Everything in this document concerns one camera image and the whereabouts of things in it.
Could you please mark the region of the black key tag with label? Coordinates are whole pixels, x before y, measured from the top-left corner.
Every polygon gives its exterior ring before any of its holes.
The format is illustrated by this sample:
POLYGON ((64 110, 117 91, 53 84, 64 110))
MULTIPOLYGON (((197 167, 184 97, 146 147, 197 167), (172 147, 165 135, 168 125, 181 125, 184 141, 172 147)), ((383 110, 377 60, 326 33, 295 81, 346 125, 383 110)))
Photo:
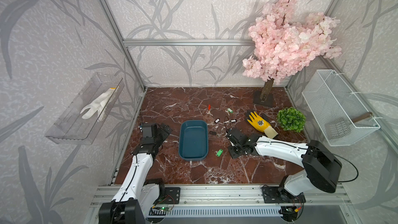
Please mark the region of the black key tag with label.
POLYGON ((236 119, 228 119, 228 120, 226 120, 226 121, 224 121, 223 123, 235 123, 235 122, 237 122, 237 120, 236 119))

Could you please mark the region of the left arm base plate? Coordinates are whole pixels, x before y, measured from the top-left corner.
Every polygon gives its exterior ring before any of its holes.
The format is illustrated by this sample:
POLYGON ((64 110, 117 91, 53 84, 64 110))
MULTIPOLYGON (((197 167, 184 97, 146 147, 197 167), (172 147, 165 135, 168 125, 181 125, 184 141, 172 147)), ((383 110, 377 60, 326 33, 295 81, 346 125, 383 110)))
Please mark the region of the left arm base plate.
POLYGON ((159 199, 156 200, 154 204, 177 205, 180 202, 180 196, 180 187, 166 187, 165 191, 161 193, 159 199))

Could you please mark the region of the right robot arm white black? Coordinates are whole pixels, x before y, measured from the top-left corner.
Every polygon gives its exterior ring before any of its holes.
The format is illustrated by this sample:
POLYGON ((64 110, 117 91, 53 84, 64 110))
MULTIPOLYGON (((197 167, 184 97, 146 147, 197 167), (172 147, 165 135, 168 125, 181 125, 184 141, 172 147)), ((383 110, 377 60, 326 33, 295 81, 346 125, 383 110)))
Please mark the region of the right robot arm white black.
POLYGON ((278 187, 264 186, 265 202, 292 202, 313 189, 330 194, 336 191, 342 163, 318 141, 291 143, 257 134, 246 136, 236 128, 228 129, 226 138, 231 143, 228 150, 233 159, 246 155, 274 157, 303 168, 294 175, 285 176, 278 187))

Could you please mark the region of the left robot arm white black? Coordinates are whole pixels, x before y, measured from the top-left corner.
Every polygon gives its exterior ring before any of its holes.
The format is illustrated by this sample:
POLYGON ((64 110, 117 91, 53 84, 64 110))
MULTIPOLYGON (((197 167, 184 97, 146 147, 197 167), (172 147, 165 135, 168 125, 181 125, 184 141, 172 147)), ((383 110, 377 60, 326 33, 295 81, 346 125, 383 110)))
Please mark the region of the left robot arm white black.
POLYGON ((98 212, 100 224, 144 224, 153 204, 165 195, 162 179, 146 182, 159 148, 171 134, 165 124, 144 123, 140 144, 132 153, 132 164, 120 189, 98 212))

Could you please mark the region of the green key tag with key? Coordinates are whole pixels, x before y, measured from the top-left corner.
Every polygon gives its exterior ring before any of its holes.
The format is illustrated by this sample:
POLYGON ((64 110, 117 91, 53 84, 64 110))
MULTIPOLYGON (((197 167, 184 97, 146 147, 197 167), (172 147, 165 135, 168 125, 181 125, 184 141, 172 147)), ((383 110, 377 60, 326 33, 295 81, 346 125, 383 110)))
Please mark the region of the green key tag with key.
POLYGON ((217 157, 220 157, 220 156, 222 155, 222 153, 223 153, 223 150, 220 149, 220 150, 217 151, 216 156, 217 156, 217 157))

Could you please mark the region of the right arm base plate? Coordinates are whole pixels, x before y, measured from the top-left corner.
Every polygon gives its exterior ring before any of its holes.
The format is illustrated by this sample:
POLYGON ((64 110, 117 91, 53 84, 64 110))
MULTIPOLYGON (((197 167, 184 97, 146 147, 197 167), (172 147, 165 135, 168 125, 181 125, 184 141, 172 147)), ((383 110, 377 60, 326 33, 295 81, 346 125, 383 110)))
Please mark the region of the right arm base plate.
POLYGON ((306 203, 303 193, 294 196, 279 186, 264 185, 261 187, 264 203, 306 203))

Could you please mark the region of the teal plastic storage box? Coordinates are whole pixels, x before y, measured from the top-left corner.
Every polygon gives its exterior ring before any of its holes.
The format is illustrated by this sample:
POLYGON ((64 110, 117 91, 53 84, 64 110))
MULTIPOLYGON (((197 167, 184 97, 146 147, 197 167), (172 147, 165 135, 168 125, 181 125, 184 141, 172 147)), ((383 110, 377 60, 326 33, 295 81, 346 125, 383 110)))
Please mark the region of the teal plastic storage box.
POLYGON ((201 161, 208 154, 208 128, 203 120, 185 121, 180 128, 179 155, 185 161, 201 161))

